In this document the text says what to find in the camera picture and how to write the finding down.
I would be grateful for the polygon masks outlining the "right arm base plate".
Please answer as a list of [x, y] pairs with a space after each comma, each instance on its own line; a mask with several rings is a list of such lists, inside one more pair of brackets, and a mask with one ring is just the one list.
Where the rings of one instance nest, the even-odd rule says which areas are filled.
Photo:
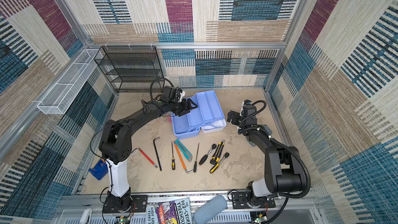
[[267, 199], [266, 197], [253, 197], [249, 193], [243, 191], [231, 190], [228, 193], [228, 199], [232, 202], [234, 209], [276, 207], [274, 200]]

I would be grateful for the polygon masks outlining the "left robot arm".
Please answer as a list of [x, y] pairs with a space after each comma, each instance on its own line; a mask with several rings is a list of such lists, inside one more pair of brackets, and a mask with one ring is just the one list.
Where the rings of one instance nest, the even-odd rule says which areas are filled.
[[132, 115], [117, 121], [109, 120], [102, 131], [99, 150], [108, 166], [110, 190], [106, 205], [117, 212], [127, 212], [132, 208], [131, 188], [127, 181], [127, 160], [132, 153], [131, 137], [149, 122], [172, 112], [183, 116], [198, 108], [191, 99], [173, 102], [170, 100], [142, 101], [143, 107]]

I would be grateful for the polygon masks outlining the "long black screwdriver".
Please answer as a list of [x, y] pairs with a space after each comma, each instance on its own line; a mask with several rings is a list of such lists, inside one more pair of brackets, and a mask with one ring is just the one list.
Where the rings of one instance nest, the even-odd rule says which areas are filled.
[[194, 172], [194, 173], [197, 172], [199, 148], [200, 148], [200, 143], [198, 142], [197, 153], [196, 153], [195, 162], [194, 162], [194, 167], [193, 167], [193, 172]]

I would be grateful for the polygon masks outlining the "yellow handled ratchet wrench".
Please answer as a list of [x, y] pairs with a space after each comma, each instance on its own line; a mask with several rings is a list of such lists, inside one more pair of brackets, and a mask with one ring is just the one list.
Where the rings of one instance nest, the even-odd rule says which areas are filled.
[[229, 155], [230, 155], [230, 154], [229, 154], [228, 152], [226, 152], [225, 155], [219, 160], [219, 162], [217, 162], [217, 163], [211, 168], [211, 170], [209, 171], [210, 174], [214, 173], [214, 172], [217, 170], [217, 168], [220, 167], [220, 164], [221, 164], [226, 158], [229, 157]]

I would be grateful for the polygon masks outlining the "blue white plastic toolbox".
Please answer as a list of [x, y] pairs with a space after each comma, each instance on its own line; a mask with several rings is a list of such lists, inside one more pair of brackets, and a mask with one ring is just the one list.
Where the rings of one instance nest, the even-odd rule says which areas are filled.
[[214, 122], [225, 118], [214, 90], [198, 92], [190, 97], [198, 107], [181, 117], [171, 113], [173, 133], [178, 140], [198, 136], [203, 126], [212, 126]]

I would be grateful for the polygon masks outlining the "black handled ratchet wrench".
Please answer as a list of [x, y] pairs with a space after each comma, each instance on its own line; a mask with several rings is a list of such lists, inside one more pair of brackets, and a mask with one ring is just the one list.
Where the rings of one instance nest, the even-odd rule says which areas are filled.
[[216, 144], [212, 144], [211, 149], [201, 158], [201, 160], [199, 161], [199, 165], [203, 165], [205, 163], [205, 161], [207, 160], [208, 156], [211, 154], [211, 152], [216, 149], [217, 145]]

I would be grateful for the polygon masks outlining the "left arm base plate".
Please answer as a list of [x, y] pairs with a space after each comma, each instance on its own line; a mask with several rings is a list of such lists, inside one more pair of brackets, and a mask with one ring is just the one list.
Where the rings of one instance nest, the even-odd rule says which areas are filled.
[[109, 195], [103, 205], [102, 213], [143, 213], [146, 211], [147, 200], [147, 195], [130, 195], [121, 198]]

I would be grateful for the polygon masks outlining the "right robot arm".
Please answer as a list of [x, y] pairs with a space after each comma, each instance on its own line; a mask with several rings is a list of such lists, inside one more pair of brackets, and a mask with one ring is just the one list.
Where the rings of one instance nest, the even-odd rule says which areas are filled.
[[258, 206], [278, 197], [300, 199], [309, 193], [311, 176], [294, 146], [276, 140], [269, 127], [257, 124], [254, 117], [245, 120], [240, 113], [230, 111], [227, 121], [238, 126], [238, 133], [264, 153], [264, 178], [248, 184], [248, 204]]

